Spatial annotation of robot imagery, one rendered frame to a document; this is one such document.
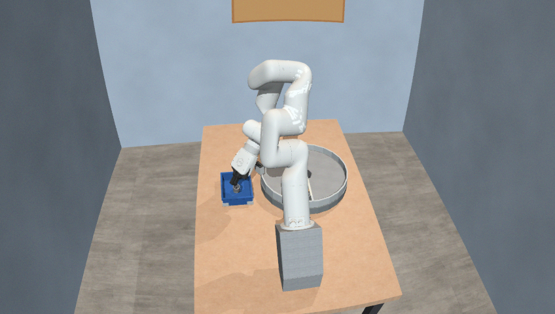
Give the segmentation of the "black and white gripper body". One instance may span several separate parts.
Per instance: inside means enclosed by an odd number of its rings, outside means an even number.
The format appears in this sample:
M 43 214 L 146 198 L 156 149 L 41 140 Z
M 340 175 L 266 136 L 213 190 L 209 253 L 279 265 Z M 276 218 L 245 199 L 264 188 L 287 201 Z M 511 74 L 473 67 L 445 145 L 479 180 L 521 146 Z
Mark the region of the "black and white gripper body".
M 245 175 L 249 169 L 249 176 L 254 169 L 258 157 L 246 151 L 243 147 L 237 152 L 231 162 L 231 166 L 241 175 Z

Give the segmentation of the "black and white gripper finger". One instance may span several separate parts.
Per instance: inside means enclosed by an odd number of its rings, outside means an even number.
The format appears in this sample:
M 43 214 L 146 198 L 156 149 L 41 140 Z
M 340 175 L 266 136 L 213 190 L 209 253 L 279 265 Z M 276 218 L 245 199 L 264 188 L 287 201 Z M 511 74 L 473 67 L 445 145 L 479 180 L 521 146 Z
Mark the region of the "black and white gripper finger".
M 231 184 L 233 178 L 236 177 L 236 175 L 238 174 L 238 172 L 233 167 L 232 167 L 232 169 L 233 169 L 233 177 L 231 178 L 231 180 L 229 182 L 230 184 Z
M 250 169 L 249 169 L 249 171 L 250 171 Z M 236 175 L 236 177 L 233 178 L 233 180 L 232 180 L 232 182 L 231 182 L 231 185 L 236 186 L 237 183 L 238 183 L 238 181 L 239 181 L 240 179 L 242 179 L 242 178 L 243 178 L 243 179 L 247 179 L 248 174 L 249 174 L 249 171 L 248 171 L 245 175 L 241 175 L 240 173 L 238 173 L 238 174 Z

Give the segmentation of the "blue crate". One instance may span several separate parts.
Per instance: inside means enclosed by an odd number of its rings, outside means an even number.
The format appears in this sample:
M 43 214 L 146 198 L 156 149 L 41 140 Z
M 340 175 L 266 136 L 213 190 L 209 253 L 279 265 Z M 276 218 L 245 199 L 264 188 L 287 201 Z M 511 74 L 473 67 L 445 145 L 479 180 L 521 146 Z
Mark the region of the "blue crate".
M 240 192 L 234 193 L 233 185 L 229 183 L 233 177 L 232 174 L 233 171 L 221 172 L 221 200 L 223 201 L 223 207 L 230 205 L 254 205 L 251 175 L 247 179 L 240 179 L 238 181 Z

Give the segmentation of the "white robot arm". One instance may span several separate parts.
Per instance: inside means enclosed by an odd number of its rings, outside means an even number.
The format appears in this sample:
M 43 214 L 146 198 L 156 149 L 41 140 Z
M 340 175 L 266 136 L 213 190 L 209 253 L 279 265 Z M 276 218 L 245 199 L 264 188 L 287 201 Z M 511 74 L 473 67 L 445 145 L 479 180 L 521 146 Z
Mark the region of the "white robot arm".
M 281 176 L 284 222 L 280 224 L 284 230 L 315 225 L 310 220 L 308 146 L 300 139 L 279 140 L 305 132 L 312 80 L 312 71 L 305 63 L 288 60 L 266 60 L 250 72 L 247 80 L 250 89 L 258 90 L 255 103 L 264 116 L 261 123 L 244 123 L 242 132 L 248 137 L 244 149 L 256 156 L 260 153 L 261 163 L 255 164 L 260 175 L 264 167 L 285 167 Z M 291 86 L 284 95 L 283 108 L 277 109 L 284 83 Z

